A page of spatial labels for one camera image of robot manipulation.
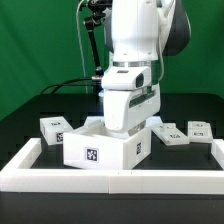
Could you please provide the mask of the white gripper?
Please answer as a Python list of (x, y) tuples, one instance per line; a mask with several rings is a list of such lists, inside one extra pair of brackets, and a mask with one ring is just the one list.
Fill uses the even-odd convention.
[(160, 105), (159, 87), (134, 91), (107, 90), (103, 102), (105, 126), (112, 132), (127, 132), (156, 114)]

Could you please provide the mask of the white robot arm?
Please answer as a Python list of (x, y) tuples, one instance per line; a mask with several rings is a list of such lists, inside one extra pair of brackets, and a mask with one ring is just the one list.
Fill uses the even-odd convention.
[(182, 0), (113, 0), (112, 65), (102, 78), (105, 126), (127, 132), (160, 109), (152, 63), (179, 54), (191, 28)]

